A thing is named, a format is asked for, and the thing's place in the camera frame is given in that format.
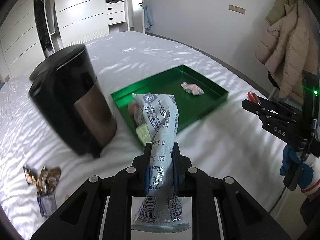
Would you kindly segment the blue white gloved right hand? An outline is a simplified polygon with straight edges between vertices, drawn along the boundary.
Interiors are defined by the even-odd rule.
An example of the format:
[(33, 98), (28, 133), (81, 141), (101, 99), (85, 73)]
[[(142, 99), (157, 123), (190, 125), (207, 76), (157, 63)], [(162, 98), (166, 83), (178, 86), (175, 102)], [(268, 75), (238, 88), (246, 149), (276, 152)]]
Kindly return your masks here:
[(319, 158), (313, 154), (303, 161), (304, 153), (293, 146), (286, 145), (283, 150), (283, 161), (280, 175), (284, 176), (284, 185), (290, 191), (297, 187), (307, 196), (319, 190)]

